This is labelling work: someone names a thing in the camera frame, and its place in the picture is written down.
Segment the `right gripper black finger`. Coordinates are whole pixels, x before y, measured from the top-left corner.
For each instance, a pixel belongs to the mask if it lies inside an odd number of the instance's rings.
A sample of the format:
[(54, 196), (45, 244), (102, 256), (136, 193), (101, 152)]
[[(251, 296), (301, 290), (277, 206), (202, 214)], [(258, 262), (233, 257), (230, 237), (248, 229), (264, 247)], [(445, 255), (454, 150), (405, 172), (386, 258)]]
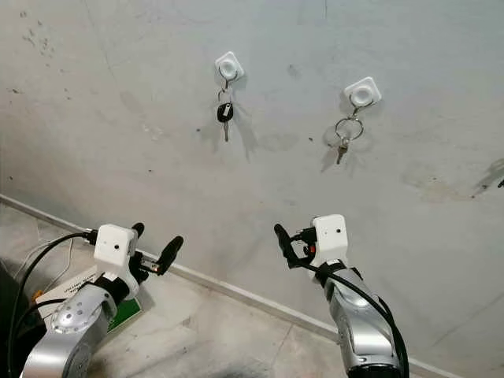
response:
[(299, 256), (293, 251), (291, 235), (289, 235), (288, 231), (281, 224), (274, 224), (274, 233), (277, 237), (278, 245), (280, 245), (281, 254), (287, 262), (287, 267), (299, 267), (301, 262)]

